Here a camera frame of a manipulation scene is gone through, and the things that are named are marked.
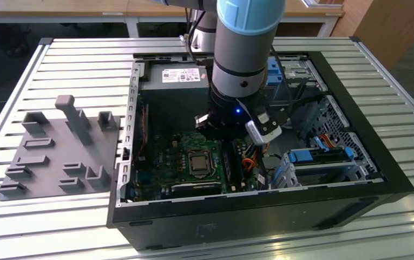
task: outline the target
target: gray post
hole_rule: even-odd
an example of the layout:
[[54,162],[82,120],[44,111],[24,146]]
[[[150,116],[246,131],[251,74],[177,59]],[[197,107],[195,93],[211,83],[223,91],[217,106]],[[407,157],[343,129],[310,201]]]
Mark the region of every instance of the gray post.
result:
[[74,107],[75,98],[71,95],[59,95],[56,98],[55,106],[56,108],[64,112],[64,115],[68,120],[68,125],[74,130],[80,142],[83,145],[92,144],[92,139],[90,133],[87,131],[86,124],[83,119],[80,118],[79,112]]

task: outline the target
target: wooden table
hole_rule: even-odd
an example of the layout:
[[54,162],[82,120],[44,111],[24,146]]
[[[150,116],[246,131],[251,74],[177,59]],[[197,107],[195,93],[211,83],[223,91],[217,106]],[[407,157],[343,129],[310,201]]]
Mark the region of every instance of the wooden table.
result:
[[128,0],[0,0],[0,23],[126,22]]
[[[341,9],[307,8],[302,0],[287,0],[282,22],[319,23],[318,36],[330,36],[343,13]],[[148,0],[0,0],[0,23],[124,22],[130,37],[139,37],[139,22],[183,21],[183,8]]]

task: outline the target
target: motherboard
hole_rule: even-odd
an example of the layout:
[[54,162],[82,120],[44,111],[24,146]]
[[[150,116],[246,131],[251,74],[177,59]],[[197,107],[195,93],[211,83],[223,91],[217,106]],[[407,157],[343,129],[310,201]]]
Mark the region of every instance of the motherboard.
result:
[[[237,141],[238,154],[246,150]],[[156,135],[152,163],[136,176],[136,200],[205,196],[231,192],[221,157],[221,145],[198,132]]]

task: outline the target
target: cpu socket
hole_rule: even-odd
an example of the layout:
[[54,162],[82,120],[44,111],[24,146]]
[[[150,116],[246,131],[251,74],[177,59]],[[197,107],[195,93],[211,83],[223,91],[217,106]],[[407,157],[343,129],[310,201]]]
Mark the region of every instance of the cpu socket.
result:
[[203,179],[213,171],[210,152],[207,150],[193,150],[189,153],[190,158],[190,174]]

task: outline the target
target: blue tab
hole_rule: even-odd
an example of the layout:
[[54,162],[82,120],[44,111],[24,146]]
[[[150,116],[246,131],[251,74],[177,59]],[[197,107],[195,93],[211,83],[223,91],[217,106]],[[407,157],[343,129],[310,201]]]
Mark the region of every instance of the blue tab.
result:
[[294,163],[297,161],[297,157],[295,157],[295,153],[294,152],[289,153],[289,159],[290,159],[291,163]]
[[271,183],[274,183],[274,181],[277,180],[278,176],[281,175],[281,172],[282,172],[282,166],[279,166],[279,168],[278,168],[277,172],[274,173]]
[[267,59],[267,75],[282,75],[278,67],[278,62],[274,57]]
[[323,145],[323,143],[322,143],[319,137],[315,136],[315,137],[314,137],[314,141],[315,141],[315,143],[319,145],[319,147],[321,147],[326,152],[330,151],[330,149],[326,147],[326,145]]
[[281,75],[269,75],[266,85],[267,86],[277,86],[281,84],[282,76]]
[[295,150],[293,151],[293,153],[295,154],[298,162],[314,160],[311,156],[311,152],[309,150]]
[[354,152],[353,152],[353,149],[350,147],[346,147],[345,148],[345,152],[346,152],[346,155],[347,157],[350,158],[350,160],[354,159]]

